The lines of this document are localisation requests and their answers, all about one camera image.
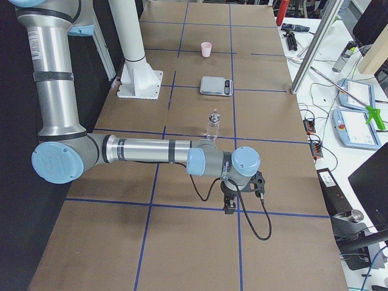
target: pink cup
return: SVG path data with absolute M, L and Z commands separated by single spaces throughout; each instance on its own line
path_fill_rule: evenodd
M 208 58 L 210 56 L 210 52 L 212 51 L 212 44 L 209 42 L 203 42 L 201 44 L 202 56 L 204 58 Z

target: metal rod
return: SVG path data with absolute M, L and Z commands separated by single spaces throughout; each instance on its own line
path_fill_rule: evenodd
M 345 92 L 349 97 L 351 97 L 354 101 L 356 101 L 358 104 L 360 104 L 361 106 L 364 106 L 366 107 L 367 104 L 361 102 L 360 100 L 358 100 L 356 97 L 354 97 L 348 90 L 346 90 L 345 88 L 341 87 L 340 85 L 338 85 L 336 82 L 334 82 L 333 80 L 331 80 L 329 77 L 325 76 L 324 74 L 322 74 L 320 71 L 318 71 L 316 68 L 314 67 L 311 67 L 311 69 L 317 73 L 318 75 L 320 75 L 321 77 L 323 77 L 324 79 L 326 79 L 326 81 L 329 81 L 330 83 L 332 83 L 335 87 L 337 87 L 338 89 L 340 89 L 342 92 Z
M 327 12 L 325 13 L 321 23 L 319 24 L 318 29 L 316 30 L 315 36 L 310 44 L 309 50 L 306 53 L 306 57 L 303 59 L 301 67 L 298 70 L 298 73 L 295 76 L 294 81 L 291 86 L 291 93 L 296 94 L 301 87 L 301 84 L 306 76 L 311 64 L 315 58 L 316 53 L 318 52 L 319 46 L 322 43 L 323 38 L 325 37 L 326 32 L 332 25 L 335 16 L 338 13 L 344 0 L 329 1 L 329 6 Z

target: bottle cap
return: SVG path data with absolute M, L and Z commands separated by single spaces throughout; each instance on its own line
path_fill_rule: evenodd
M 213 123 L 219 121 L 219 113 L 217 113 L 217 109 L 214 109 L 213 113 L 209 115 L 209 120 Z

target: white desk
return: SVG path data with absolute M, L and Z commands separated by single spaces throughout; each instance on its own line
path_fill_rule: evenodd
M 317 19 L 303 19 L 303 18 L 285 18 L 284 23 L 291 24 L 300 24 L 304 26 L 310 27 L 310 31 L 312 33 L 316 32 L 317 27 L 319 26 L 320 20 Z M 303 48 L 310 44 L 313 35 L 310 33 L 295 33 L 295 38 L 298 41 L 298 51 L 288 51 L 285 37 L 283 36 L 284 32 L 282 32 L 279 28 L 279 33 L 281 35 L 281 42 L 283 45 L 284 52 L 286 57 L 296 56 Z M 328 31 L 326 37 L 324 38 L 323 43 L 318 51 L 318 54 L 315 56 L 316 60 L 325 60 L 325 61 L 336 61 L 337 57 L 342 52 L 343 48 L 347 44 L 348 41 L 352 40 L 349 32 L 345 28 L 345 25 L 342 21 L 335 22 L 330 30 Z M 344 69 L 341 73 L 335 73 L 332 71 L 332 66 L 334 62 L 322 62 L 322 61 L 314 61 L 313 66 L 319 71 L 323 72 L 326 76 L 334 81 L 339 81 L 342 78 L 351 78 L 352 77 L 352 68 L 353 65 L 357 62 L 359 57 L 361 56 L 360 52 L 356 52 L 350 58 Z M 293 62 L 288 62 L 288 68 L 291 75 L 291 78 L 294 79 L 295 75 L 299 69 L 299 66 L 294 64 Z M 355 74 L 353 79 L 368 79 L 373 77 L 372 75 L 362 75 L 358 69 L 355 70 Z M 310 70 L 307 74 L 306 78 L 303 81 L 303 84 L 300 90 L 297 93 L 297 98 L 299 102 L 300 109 L 309 109 L 314 114 L 315 117 L 326 117 L 327 114 L 323 112 L 321 109 L 313 105 L 313 102 L 322 107 L 326 111 L 333 110 L 340 106 L 339 102 L 335 101 L 336 96 L 336 88 L 335 87 L 324 87 L 321 85 L 313 85 L 312 87 L 312 96 L 313 101 L 310 96 L 309 90 L 310 86 L 313 82 L 317 82 L 320 84 L 330 85 L 325 79 L 317 75 L 315 72 Z M 384 94 L 380 85 L 378 84 L 375 78 L 365 80 L 368 84 L 372 84 L 375 89 L 375 97 L 376 100 L 388 101 L 387 96 Z M 377 103 L 377 108 L 381 109 L 381 117 L 383 120 L 388 120 L 388 105 Z M 302 117 L 304 117 L 306 112 L 301 112 Z M 333 128 L 332 116 L 330 114 L 329 119 L 325 128 L 325 119 L 316 119 L 315 128 L 317 135 L 320 138 L 324 137 L 323 145 L 331 150 L 336 157 L 338 158 L 338 166 L 332 172 L 334 178 L 337 180 L 338 185 L 341 187 L 344 192 L 346 198 L 349 200 L 350 204 L 354 209 L 358 209 L 365 213 L 363 207 L 358 201 L 357 197 L 354 194 L 353 189 L 351 188 L 348 176 L 350 176 L 364 161 L 366 161 L 371 155 L 375 153 L 373 150 L 360 150 L 360 149 L 350 149 L 344 147 Z M 388 142 L 388 133 L 379 133 L 379 139 L 382 144 Z M 317 160 L 315 166 L 316 169 L 322 169 L 328 167 L 329 169 L 333 169 L 335 166 L 335 158 L 326 150 L 323 150 L 324 158 Z M 371 226 L 372 223 L 368 217 L 365 217 L 363 221 L 367 226 Z M 342 262 L 344 273 L 347 280 L 347 285 L 353 288 L 361 288 L 363 283 L 363 277 L 361 274 L 365 274 L 367 269 L 351 271 L 345 262 Z M 368 279 L 367 284 L 365 286 L 366 290 L 371 290 L 371 285 L 380 285 L 384 287 L 388 287 L 388 264 L 386 264 L 385 269 L 373 269 L 371 274 L 372 276 Z

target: red bottle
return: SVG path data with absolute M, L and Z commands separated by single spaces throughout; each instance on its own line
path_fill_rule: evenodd
M 290 0 L 281 0 L 278 17 L 276 17 L 277 26 L 281 26 L 281 24 L 283 23 L 283 18 L 286 15 L 289 4 Z

